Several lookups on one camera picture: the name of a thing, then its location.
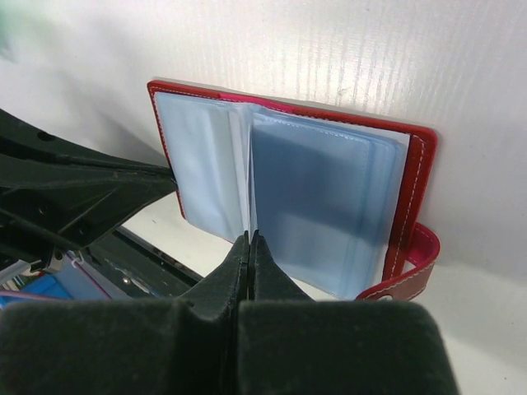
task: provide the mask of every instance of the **white surface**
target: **white surface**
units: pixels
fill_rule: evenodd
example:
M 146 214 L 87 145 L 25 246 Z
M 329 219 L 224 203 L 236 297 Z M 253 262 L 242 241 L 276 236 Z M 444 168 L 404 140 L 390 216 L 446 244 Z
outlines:
M 525 392 L 525 2 L 0 0 L 0 12 L 0 108 L 117 156 L 165 163 L 152 77 L 436 128 L 420 220 L 443 249 L 419 301 L 464 393 Z M 206 274 L 228 245 L 189 229 L 175 205 L 130 227 Z

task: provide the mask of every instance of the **blue object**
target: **blue object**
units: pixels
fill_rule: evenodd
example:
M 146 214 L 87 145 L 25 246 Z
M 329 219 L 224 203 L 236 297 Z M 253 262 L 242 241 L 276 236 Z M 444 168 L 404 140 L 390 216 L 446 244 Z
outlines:
M 72 297 L 64 290 L 64 288 L 53 278 L 46 274 L 38 280 L 33 281 L 28 286 L 22 288 L 23 292 L 28 292 L 30 294 L 45 295 L 51 296 L 53 298 L 59 299 L 71 299 Z M 23 298 L 13 298 L 11 296 L 0 296 L 0 305 L 5 307 L 11 302 L 22 302 L 28 301 L 28 299 Z
M 156 93 L 187 221 L 268 241 L 288 275 L 341 299 L 373 283 L 409 137 L 260 105 Z

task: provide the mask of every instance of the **black bracket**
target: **black bracket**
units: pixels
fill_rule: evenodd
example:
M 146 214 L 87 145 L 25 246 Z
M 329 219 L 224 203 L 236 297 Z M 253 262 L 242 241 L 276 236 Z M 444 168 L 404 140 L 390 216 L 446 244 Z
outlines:
M 84 249 L 176 189 L 167 168 L 78 146 L 0 110 L 0 263 Z

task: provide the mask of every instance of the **screw hole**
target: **screw hole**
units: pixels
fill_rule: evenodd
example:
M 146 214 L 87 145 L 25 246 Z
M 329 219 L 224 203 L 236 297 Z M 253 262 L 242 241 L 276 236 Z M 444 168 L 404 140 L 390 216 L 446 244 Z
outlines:
M 43 142 L 52 142 L 54 139 L 56 139 L 55 136 L 52 136 L 51 134 L 48 134 L 46 132 L 38 132 L 36 133 L 36 136 L 39 138 L 39 140 L 42 140 Z

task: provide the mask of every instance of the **red leather cover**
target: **red leather cover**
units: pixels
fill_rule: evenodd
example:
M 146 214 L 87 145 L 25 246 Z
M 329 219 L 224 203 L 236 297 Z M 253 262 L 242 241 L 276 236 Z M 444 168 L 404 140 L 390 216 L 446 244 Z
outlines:
M 362 292 L 358 296 L 358 299 L 379 299 L 382 296 L 390 295 L 394 299 L 409 300 L 424 290 L 434 260 L 440 249 L 439 239 L 429 229 L 416 222 L 430 175 L 431 165 L 436 153 L 437 136 L 432 129 L 167 81 L 150 81 L 148 83 L 148 92 L 152 100 L 157 127 L 169 163 L 170 159 L 166 150 L 165 138 L 163 137 L 161 122 L 157 114 L 156 102 L 154 101 L 154 95 L 157 92 L 169 92 L 177 95 L 197 96 L 214 100 L 254 103 L 283 113 L 409 134 L 410 144 L 408 147 L 408 155 L 404 167 L 397 209 L 395 211 L 394 224 L 392 225 L 389 238 L 382 282 Z M 184 217 L 184 208 L 181 200 L 180 210 L 181 215 Z M 407 260 L 415 268 L 403 273 L 404 263 Z

